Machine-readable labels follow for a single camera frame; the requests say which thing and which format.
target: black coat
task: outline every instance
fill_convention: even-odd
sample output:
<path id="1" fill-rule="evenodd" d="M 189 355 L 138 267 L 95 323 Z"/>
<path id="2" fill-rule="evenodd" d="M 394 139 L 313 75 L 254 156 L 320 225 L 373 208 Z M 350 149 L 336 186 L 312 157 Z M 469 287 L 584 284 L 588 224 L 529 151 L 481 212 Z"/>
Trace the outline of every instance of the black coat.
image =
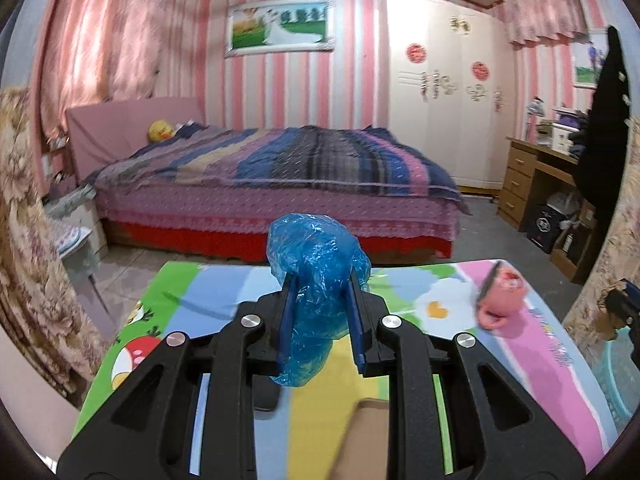
<path id="1" fill-rule="evenodd" d="M 613 27 L 607 35 L 609 54 L 593 94 L 586 148 L 574 170 L 578 191 L 595 207 L 598 222 L 606 225 L 616 208 L 625 169 L 629 118 L 629 85 L 620 38 Z"/>

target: teal basket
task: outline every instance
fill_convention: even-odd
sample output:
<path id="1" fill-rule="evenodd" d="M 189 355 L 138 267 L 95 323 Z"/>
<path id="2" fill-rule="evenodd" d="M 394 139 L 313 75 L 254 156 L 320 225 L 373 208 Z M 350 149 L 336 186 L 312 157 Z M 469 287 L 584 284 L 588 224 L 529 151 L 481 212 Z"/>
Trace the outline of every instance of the teal basket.
<path id="1" fill-rule="evenodd" d="M 602 361 L 593 368 L 618 432 L 640 404 L 640 370 L 631 360 L 633 345 L 629 328 L 618 330 L 618 338 L 607 341 Z"/>

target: orange heart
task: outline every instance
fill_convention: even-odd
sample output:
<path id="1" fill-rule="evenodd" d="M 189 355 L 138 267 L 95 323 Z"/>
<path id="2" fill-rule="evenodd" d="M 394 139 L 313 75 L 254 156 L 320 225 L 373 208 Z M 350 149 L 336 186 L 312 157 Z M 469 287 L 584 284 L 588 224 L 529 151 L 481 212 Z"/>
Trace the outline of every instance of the orange heart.
<path id="1" fill-rule="evenodd" d="M 429 317 L 444 319 L 448 314 L 449 311 L 444 308 L 439 301 L 430 301 L 427 305 L 427 316 Z"/>

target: white logo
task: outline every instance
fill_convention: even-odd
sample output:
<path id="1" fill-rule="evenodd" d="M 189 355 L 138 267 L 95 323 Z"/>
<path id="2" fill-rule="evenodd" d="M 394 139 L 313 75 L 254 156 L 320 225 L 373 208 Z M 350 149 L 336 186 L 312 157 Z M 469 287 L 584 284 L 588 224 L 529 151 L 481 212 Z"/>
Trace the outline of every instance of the white logo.
<path id="1" fill-rule="evenodd" d="M 551 231 L 551 224 L 546 218 L 538 218 L 536 220 L 536 225 L 538 226 L 538 229 L 540 229 L 543 233 L 548 233 L 549 231 Z"/>

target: white wardrobe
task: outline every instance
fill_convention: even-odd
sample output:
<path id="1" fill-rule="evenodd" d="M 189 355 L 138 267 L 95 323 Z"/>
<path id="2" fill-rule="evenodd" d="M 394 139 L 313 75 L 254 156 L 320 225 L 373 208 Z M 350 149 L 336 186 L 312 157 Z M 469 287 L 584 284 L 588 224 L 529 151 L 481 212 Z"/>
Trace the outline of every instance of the white wardrobe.
<path id="1" fill-rule="evenodd" d="M 504 23 L 443 0 L 386 0 L 389 129 L 459 186 L 500 189 L 513 135 Z"/>

